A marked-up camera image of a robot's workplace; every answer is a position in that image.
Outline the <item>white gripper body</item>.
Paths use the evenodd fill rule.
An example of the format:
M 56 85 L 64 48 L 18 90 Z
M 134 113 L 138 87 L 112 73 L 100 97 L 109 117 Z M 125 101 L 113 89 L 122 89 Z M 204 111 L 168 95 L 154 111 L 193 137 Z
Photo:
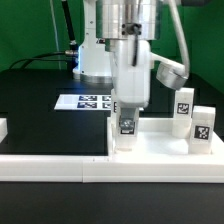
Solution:
M 110 55 L 112 80 L 118 104 L 123 108 L 146 107 L 150 99 L 150 45 L 138 41 L 137 63 L 133 40 L 117 40 Z

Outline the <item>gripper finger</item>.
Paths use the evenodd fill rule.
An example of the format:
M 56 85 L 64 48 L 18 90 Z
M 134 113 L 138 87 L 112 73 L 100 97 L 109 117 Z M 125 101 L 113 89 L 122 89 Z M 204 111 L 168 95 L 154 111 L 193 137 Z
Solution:
M 133 131 L 137 120 L 136 108 L 121 108 L 119 117 L 119 127 L 124 131 Z

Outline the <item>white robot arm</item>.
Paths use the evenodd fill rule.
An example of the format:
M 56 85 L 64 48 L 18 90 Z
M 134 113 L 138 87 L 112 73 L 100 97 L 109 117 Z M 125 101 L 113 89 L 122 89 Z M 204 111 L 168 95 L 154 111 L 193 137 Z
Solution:
M 111 83 L 117 97 L 120 134 L 137 132 L 138 113 L 150 97 L 150 70 L 160 63 L 157 79 L 178 90 L 189 77 L 189 55 L 177 7 L 199 7 L 212 0 L 84 0 L 84 43 L 79 47 L 76 79 Z M 160 15 L 168 5 L 180 63 L 153 54 L 149 42 L 159 37 Z

